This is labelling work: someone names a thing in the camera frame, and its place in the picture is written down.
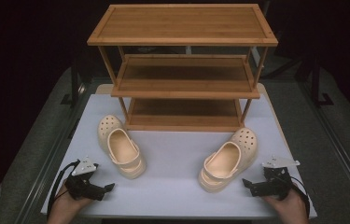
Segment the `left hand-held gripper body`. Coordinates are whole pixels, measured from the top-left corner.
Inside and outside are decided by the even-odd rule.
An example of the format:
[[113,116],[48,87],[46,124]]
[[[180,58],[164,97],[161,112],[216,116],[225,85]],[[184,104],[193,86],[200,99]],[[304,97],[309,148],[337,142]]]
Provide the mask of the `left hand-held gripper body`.
[[73,199],[88,198],[101,201],[104,198],[105,188],[93,185],[90,182],[90,178],[97,167],[98,164],[94,163],[89,157],[77,161],[75,169],[65,181],[65,186]]

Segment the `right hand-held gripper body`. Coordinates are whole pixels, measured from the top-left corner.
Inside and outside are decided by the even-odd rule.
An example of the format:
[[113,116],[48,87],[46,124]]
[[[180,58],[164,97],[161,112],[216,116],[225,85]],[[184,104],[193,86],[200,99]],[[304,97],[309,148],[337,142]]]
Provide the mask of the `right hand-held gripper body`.
[[292,180],[288,168],[291,166],[298,166],[299,164],[299,161],[271,156],[269,160],[261,164],[266,181],[249,183],[251,194],[254,197],[277,196],[279,200],[285,199],[292,187]]

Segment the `cream clog shoe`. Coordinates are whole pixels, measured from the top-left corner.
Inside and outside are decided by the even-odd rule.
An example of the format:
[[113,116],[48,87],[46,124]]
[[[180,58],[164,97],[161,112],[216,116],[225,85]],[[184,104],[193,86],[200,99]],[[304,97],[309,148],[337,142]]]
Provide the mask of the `cream clog shoe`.
[[204,160],[198,176],[200,186],[210,193],[222,191],[238,174],[249,168],[257,156],[256,134],[248,128],[239,129]]
[[146,170],[146,161],[138,145],[117,117],[103,117],[98,124],[97,135],[100,147],[124,177],[135,179]]

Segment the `wooden three-tier shoe rack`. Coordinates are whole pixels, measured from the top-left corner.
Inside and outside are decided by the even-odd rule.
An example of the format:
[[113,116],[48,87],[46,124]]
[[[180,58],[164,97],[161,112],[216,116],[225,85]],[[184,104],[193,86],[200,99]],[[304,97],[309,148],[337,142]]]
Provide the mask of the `wooden three-tier shoe rack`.
[[260,97],[249,53],[137,54],[127,47],[255,47],[278,41],[256,4],[112,5],[88,43],[121,65],[108,72],[125,126],[139,131],[235,132]]

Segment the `person's left hand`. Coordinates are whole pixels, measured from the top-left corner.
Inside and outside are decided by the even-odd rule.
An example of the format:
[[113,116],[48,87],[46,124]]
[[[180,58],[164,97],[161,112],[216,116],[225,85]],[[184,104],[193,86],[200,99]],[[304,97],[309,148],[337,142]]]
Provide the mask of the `person's left hand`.
[[91,203],[92,200],[88,198],[74,200],[67,192],[67,188],[62,187],[51,207],[47,224],[70,224],[75,216]]

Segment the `person's right hand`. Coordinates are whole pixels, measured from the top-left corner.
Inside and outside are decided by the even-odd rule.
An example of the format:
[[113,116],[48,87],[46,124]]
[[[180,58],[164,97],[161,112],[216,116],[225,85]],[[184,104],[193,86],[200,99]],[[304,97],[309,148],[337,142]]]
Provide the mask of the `person's right hand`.
[[271,196],[264,196],[262,200],[276,211],[283,224],[309,224],[305,203],[295,190],[282,201]]

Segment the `white table mat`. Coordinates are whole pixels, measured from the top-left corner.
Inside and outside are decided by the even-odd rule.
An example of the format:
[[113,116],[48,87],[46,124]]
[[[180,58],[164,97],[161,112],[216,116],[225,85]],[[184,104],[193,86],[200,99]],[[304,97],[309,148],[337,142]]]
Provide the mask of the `white table mat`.
[[271,158],[290,158],[291,152],[278,126],[270,100],[262,96],[252,102],[246,127],[257,136],[259,154],[255,162],[219,193],[200,187],[199,172],[206,157],[230,138],[229,133],[132,131],[147,169],[136,179],[122,176],[98,144],[99,121],[107,114],[120,117],[119,101],[108,94],[90,96],[62,164],[84,157],[98,163],[91,177],[94,185],[113,184],[114,189],[99,202],[81,211],[84,217],[166,217],[265,219],[275,212],[262,199],[251,195],[243,182],[261,182],[262,165]]

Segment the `black metal stand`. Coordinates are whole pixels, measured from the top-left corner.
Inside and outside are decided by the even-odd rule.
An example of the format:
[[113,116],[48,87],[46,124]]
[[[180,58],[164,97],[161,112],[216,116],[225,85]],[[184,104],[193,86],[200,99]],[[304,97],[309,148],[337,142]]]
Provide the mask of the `black metal stand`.
[[314,105],[320,107],[322,105],[333,105],[333,102],[327,93],[319,93],[320,84],[320,66],[317,57],[314,55],[312,60],[312,86],[311,97]]
[[80,77],[79,77],[79,69],[80,69],[80,60],[74,59],[72,62],[72,65],[68,68],[68,71],[70,72],[70,87],[71,91],[69,94],[66,94],[62,100],[62,105],[69,105],[71,108],[73,108],[79,99],[80,90],[81,87],[80,83]]

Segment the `grey metal rail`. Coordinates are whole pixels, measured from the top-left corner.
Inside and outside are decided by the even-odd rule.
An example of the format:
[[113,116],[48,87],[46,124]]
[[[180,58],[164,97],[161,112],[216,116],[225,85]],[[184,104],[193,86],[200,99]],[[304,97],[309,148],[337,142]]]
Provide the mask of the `grey metal rail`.
[[74,89],[66,82],[59,82],[54,87],[14,160],[21,202],[10,224],[46,223],[47,217],[41,209],[50,196],[80,116],[94,90],[90,83],[81,83]]
[[315,100],[312,86],[299,83],[302,94],[322,126],[340,165],[350,181],[350,104],[332,81],[323,84]]

